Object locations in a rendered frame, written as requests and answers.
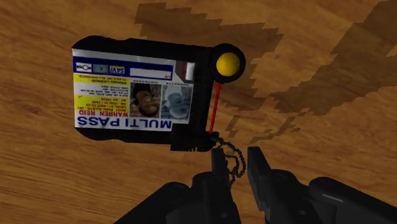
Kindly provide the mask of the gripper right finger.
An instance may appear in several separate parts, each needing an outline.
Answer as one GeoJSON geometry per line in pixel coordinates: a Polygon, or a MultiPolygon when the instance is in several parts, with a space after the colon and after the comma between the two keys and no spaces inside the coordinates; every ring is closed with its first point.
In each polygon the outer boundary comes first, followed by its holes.
{"type": "Polygon", "coordinates": [[[256,146],[247,149],[247,174],[265,224],[397,224],[397,207],[333,178],[303,185],[256,146]]]}

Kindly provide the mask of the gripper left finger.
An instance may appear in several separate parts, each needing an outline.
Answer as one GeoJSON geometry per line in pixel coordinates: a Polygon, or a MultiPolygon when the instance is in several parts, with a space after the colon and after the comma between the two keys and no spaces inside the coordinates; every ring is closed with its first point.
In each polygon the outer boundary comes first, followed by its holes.
{"type": "Polygon", "coordinates": [[[114,224],[242,224],[225,157],[211,150],[212,170],[194,175],[191,187],[166,183],[114,224]]]}

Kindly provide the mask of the black identity card holder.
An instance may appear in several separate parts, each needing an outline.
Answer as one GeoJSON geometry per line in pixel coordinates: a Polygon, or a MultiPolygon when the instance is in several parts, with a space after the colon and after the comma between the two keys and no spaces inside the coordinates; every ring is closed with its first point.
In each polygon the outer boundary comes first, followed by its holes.
{"type": "Polygon", "coordinates": [[[87,36],[72,47],[74,126],[97,141],[167,144],[209,151],[213,85],[240,78],[243,52],[228,43],[182,45],[87,36]]]}

